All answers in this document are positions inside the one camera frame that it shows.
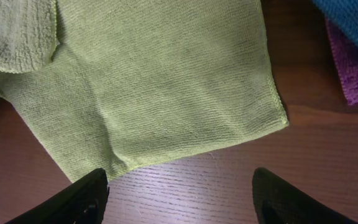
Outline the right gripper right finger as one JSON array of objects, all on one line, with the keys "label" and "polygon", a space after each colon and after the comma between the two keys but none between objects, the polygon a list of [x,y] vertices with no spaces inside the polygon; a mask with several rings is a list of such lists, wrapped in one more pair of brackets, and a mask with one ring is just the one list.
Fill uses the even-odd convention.
[{"label": "right gripper right finger", "polygon": [[252,199],[259,224],[357,224],[263,167],[254,171]]}]

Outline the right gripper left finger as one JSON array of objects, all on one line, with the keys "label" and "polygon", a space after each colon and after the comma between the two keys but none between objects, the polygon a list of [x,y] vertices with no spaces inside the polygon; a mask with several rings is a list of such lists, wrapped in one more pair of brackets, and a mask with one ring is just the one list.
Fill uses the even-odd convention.
[{"label": "right gripper left finger", "polygon": [[106,172],[98,168],[7,224],[102,224],[108,196]]}]

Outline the bright green microfiber cloth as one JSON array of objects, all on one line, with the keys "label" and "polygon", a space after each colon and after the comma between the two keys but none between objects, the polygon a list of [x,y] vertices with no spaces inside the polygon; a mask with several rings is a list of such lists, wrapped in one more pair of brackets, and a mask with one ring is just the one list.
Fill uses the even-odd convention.
[{"label": "bright green microfiber cloth", "polygon": [[0,97],[71,181],[288,125],[259,1],[0,1]]}]

